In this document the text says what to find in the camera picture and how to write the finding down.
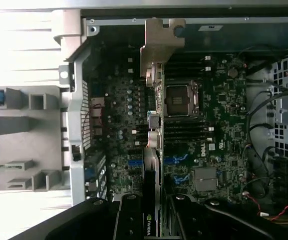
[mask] cpu socket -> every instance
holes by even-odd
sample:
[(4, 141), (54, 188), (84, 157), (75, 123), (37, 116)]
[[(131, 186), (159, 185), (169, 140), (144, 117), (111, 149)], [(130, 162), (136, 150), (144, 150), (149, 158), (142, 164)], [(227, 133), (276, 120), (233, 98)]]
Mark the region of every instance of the cpu socket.
[(199, 115), (198, 85), (194, 81), (167, 85), (164, 90), (164, 99), (165, 117)]

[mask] motherboard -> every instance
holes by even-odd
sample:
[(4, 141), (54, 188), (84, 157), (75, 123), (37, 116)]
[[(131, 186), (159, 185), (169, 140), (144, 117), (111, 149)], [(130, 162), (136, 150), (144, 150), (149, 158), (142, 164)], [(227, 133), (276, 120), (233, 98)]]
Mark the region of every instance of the motherboard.
[[(106, 155), (108, 198), (142, 193), (142, 154), (155, 92), (139, 77), (139, 52), (102, 50), (89, 74), (92, 148)], [(233, 54), (178, 53), (165, 65), (164, 186), (168, 193), (236, 201), (246, 182), (246, 74)]]

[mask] green circuit board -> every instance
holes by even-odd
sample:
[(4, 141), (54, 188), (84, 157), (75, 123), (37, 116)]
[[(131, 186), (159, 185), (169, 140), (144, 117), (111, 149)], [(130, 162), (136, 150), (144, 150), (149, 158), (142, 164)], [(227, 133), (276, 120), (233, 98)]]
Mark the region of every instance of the green circuit board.
[[(154, 92), (139, 77), (138, 53), (117, 53), (111, 59), (102, 66), (105, 71), (100, 78), (91, 80), (92, 98), (105, 98), (102, 125), (97, 126), (102, 128), (102, 135), (95, 136), (94, 145), (106, 153), (110, 198), (118, 193), (141, 193), (140, 161), (141, 149), (147, 145), (147, 111), (155, 110)], [(196, 55), (194, 59), (202, 69), (190, 71), (185, 81), (188, 78), (198, 84), (200, 114), (190, 122), (211, 123), (213, 134), (211, 139), (166, 141), (164, 176), (170, 179), (173, 193), (190, 194), (198, 201), (210, 197), (237, 200), (246, 180), (241, 159), (247, 139), (244, 65), (232, 54), (212, 54), (207, 60)], [(183, 71), (180, 76), (187, 72), (185, 68), (175, 70), (179, 75)], [(167, 77), (171, 71), (166, 66), (166, 85), (173, 79), (180, 81)], [(174, 122), (181, 124), (187, 118)]]

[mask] red wire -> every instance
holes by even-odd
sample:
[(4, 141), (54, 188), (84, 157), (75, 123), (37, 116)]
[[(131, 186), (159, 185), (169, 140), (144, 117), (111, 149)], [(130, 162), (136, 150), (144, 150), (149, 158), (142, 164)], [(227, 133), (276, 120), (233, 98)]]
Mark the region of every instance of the red wire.
[(260, 204), (257, 202), (256, 199), (254, 199), (254, 198), (253, 198), (252, 196), (250, 196), (249, 194), (247, 194), (247, 195), (245, 195), (245, 196), (248, 197), (249, 199), (251, 199), (255, 204), (257, 204), (257, 206), (258, 206), (258, 213), (257, 213), (257, 215), (259, 215), (260, 212), (262, 211), (261, 208), (260, 208)]
[(288, 209), (288, 205), (285, 206), (284, 210), (282, 210), (282, 211), (280, 212), (280, 214), (278, 214), (278, 215), (275, 216), (274, 218), (270, 219), (270, 221), (274, 221), (274, 220), (278, 219), (281, 215), (283, 215), (283, 214), (286, 212), (287, 209)]

